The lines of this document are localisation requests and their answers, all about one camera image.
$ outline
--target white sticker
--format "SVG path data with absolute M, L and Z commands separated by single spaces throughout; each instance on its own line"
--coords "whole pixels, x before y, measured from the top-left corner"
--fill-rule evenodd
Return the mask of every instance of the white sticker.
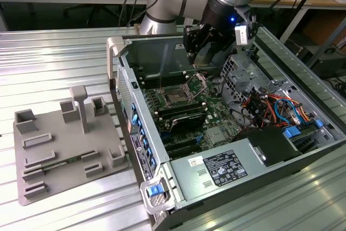
M 197 156 L 197 157 L 188 159 L 188 161 L 189 161 L 190 166 L 193 167 L 193 166 L 202 164 L 203 163 L 203 157 Z
M 175 49 L 176 49 L 176 50 L 184 49 L 184 44 L 177 44 L 177 45 L 175 46 Z

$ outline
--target metal slotted table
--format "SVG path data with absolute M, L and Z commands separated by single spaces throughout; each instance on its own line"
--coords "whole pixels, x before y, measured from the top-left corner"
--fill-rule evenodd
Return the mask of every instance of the metal slotted table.
M 138 183 L 130 167 L 22 207 L 17 183 L 12 122 L 14 112 L 59 109 L 69 88 L 83 84 L 87 101 L 102 96 L 121 133 L 107 85 L 106 40 L 133 35 L 132 29 L 6 32 L 0 35 L 0 228 L 2 230 L 151 230 Z M 305 73 L 292 53 L 265 29 L 258 36 L 342 120 L 344 101 L 317 77 Z M 259 62 L 274 78 L 283 73 L 263 52 Z M 301 172 L 277 181 L 176 230 L 345 230 L 346 146 Z

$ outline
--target chair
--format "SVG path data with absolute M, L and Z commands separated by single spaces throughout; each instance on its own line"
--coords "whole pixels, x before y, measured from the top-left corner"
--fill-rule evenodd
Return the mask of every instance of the chair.
M 101 10 L 106 12 L 107 14 L 110 14 L 113 17 L 120 18 L 120 15 L 118 15 L 114 11 L 108 9 L 105 4 L 79 4 L 79 5 L 73 5 L 73 6 L 70 6 L 68 8 L 64 8 L 63 16 L 64 16 L 64 18 L 68 18 L 69 17 L 69 11 L 76 10 L 76 9 L 84 9 L 84 8 L 92 8 L 91 12 L 90 12 L 90 15 L 89 15 L 89 18 L 88 18 L 88 20 L 86 22 L 86 27 L 90 27 L 91 26 L 92 19 L 93 19 L 95 13 L 99 13 Z

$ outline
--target power supply label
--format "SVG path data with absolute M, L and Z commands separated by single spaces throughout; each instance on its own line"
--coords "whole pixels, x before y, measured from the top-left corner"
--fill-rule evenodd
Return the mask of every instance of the power supply label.
M 218 187 L 248 175 L 233 150 L 205 158 L 203 162 Z

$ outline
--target blue latch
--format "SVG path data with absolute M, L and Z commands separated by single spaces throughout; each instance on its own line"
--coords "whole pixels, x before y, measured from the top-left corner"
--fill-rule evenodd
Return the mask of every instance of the blue latch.
M 154 197 L 164 193 L 164 189 L 161 184 L 157 184 L 148 188 L 149 197 Z
M 300 135 L 301 132 L 299 131 L 299 129 L 297 127 L 287 127 L 285 129 L 285 131 L 283 132 L 283 134 L 287 137 L 287 138 L 291 138 L 293 136 L 296 135 Z
M 144 149 L 147 150 L 149 148 L 149 142 L 147 138 L 143 139 Z
M 319 128 L 323 127 L 323 122 L 322 122 L 321 120 L 319 120 L 319 119 L 317 119 L 317 120 L 315 121 L 315 124 L 316 124 Z
M 151 158 L 151 160 L 150 160 L 150 165 L 151 165 L 151 167 L 153 168 L 153 170 L 155 170 L 155 168 L 156 168 L 156 162 L 155 162 L 155 159 L 154 159 L 154 158 Z
M 138 115 L 135 114 L 132 118 L 132 124 L 137 124 L 137 121 L 138 121 Z
M 147 157 L 150 159 L 152 157 L 152 151 L 150 148 L 147 150 Z

